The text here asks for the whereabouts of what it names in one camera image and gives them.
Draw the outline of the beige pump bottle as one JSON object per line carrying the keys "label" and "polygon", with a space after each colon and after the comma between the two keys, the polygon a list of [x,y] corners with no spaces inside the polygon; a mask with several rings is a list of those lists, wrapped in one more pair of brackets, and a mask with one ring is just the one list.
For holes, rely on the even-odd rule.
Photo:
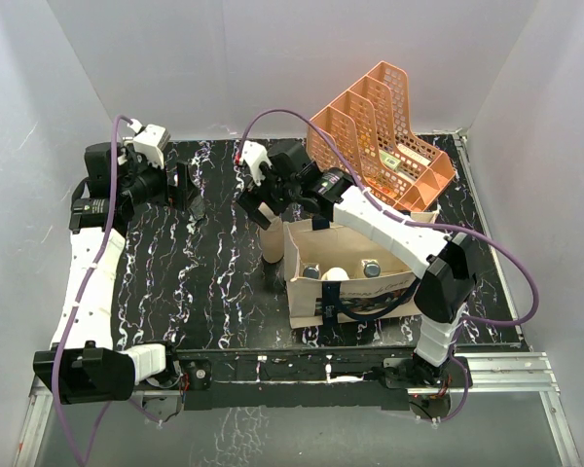
{"label": "beige pump bottle", "polygon": [[260,242],[265,262],[276,264],[283,258],[283,222],[279,217],[272,218],[269,227],[260,230]]}

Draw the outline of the small clear square bottle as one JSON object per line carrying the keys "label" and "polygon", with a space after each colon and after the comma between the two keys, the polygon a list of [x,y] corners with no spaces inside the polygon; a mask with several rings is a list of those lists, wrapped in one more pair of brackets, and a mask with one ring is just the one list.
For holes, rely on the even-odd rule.
{"label": "small clear square bottle", "polygon": [[304,264],[302,277],[319,280],[321,278],[320,265],[318,263]]}

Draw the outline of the cream canvas tote bag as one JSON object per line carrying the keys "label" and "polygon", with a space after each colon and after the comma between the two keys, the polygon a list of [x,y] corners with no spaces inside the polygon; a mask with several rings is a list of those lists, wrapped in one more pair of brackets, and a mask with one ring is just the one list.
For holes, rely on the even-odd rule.
{"label": "cream canvas tote bag", "polygon": [[[340,284],[340,299],[350,311],[370,315],[400,297],[416,279],[402,261],[376,242],[348,227],[332,223],[316,230],[311,220],[283,224],[284,279],[293,329],[320,326],[322,279],[302,277],[304,264],[318,263],[322,274],[330,268],[344,269],[349,280]],[[382,273],[376,278],[359,275],[359,263],[375,259]]]}

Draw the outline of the cream round cap bottle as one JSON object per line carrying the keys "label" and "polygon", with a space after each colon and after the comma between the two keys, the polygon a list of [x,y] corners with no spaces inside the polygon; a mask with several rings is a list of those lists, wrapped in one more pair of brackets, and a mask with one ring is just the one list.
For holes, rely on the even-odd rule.
{"label": "cream round cap bottle", "polygon": [[346,281],[349,280],[347,272],[339,267],[333,267],[325,271],[321,279],[323,281]]}

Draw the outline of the large clear square bottle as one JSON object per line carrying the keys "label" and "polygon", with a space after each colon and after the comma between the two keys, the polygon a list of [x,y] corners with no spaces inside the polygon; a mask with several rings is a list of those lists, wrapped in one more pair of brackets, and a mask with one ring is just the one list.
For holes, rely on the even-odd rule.
{"label": "large clear square bottle", "polygon": [[375,259],[363,259],[359,263],[359,275],[364,278],[376,278],[382,273],[381,265]]}

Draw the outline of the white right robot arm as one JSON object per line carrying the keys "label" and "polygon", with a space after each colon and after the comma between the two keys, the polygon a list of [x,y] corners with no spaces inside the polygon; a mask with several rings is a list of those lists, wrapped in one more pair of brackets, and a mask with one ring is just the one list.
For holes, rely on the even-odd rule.
{"label": "white right robot arm", "polygon": [[296,202],[374,241],[410,268],[418,284],[414,302],[422,314],[415,375],[428,386],[446,378],[461,310],[476,283],[468,260],[469,234],[444,237],[441,226],[391,209],[356,175],[337,167],[321,170],[296,141],[271,149],[242,141],[237,162],[251,175],[237,203],[262,230]]}

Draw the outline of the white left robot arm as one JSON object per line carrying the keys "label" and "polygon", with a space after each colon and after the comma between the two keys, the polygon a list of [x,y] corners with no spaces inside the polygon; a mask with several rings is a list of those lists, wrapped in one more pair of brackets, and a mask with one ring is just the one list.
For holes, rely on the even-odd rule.
{"label": "white left robot arm", "polygon": [[86,148],[87,176],[71,199],[71,264],[51,347],[35,353],[33,371],[62,405],[125,401],[150,379],[170,388],[182,366],[170,343],[150,341],[117,351],[111,332],[114,286],[136,210],[156,204],[188,211],[198,192],[188,166],[171,174],[160,142],[137,139]]}

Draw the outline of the peach plastic file organizer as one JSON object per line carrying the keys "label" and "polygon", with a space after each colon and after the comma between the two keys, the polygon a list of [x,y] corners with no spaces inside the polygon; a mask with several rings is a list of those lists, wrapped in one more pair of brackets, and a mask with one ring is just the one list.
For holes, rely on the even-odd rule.
{"label": "peach plastic file organizer", "polygon": [[384,203],[424,211],[446,190],[456,171],[446,152],[411,128],[406,72],[386,61],[359,78],[311,121]]}

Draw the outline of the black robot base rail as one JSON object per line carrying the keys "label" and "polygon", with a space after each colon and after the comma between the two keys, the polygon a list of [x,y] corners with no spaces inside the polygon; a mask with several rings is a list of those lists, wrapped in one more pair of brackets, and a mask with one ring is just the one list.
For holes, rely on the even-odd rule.
{"label": "black robot base rail", "polygon": [[410,347],[181,350],[177,362],[177,385],[137,387],[135,393],[146,407],[164,401],[181,411],[256,407],[406,411],[413,395],[444,397],[472,384],[465,358],[432,370]]}

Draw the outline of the aluminium table frame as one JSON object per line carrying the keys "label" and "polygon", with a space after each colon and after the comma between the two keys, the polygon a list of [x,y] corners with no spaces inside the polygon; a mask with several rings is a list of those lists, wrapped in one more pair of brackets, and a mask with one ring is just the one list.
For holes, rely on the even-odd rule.
{"label": "aluminium table frame", "polygon": [[[177,361],[181,350],[389,346],[410,347],[419,359],[415,349],[421,336],[422,316],[413,321],[414,339],[409,345],[362,343],[372,332],[389,330],[389,323],[379,313],[369,317],[348,314],[344,324],[329,321],[325,327],[288,330],[286,302],[280,293],[265,292],[257,278],[261,268],[257,228],[237,205],[248,181],[247,173],[234,160],[237,149],[236,141],[200,142],[195,145],[195,155],[185,159],[175,145],[167,147],[164,159],[171,174],[176,173],[178,161],[188,163],[198,195],[204,199],[205,216],[195,221],[189,210],[156,204],[145,204],[136,210],[128,226],[114,286],[111,332],[115,350],[165,341],[175,351]],[[449,410],[433,414],[422,409],[414,421],[424,430],[418,449],[422,453],[436,452],[439,463],[447,465],[448,454],[434,434],[453,433],[459,422],[469,418],[471,394],[540,393],[546,414],[553,415],[560,390],[549,358],[525,348],[519,336],[522,318],[493,320],[475,312],[489,272],[488,266],[479,263],[478,253],[491,240],[463,226],[441,228],[444,237],[469,234],[468,260],[476,283],[461,310],[453,353],[445,363],[465,358],[472,384],[444,397],[413,395],[408,410],[426,400],[452,400]],[[418,309],[414,302],[417,288],[414,280],[397,301],[398,310]],[[142,397],[135,392],[141,384],[169,389],[179,380],[180,373],[168,382],[144,380],[134,387],[129,399],[119,402],[151,424],[165,426],[167,418],[146,409]],[[62,405],[49,391],[70,457],[77,465],[85,466],[90,461],[94,439],[76,436],[67,411],[71,407],[84,408],[101,420],[114,401]]]}

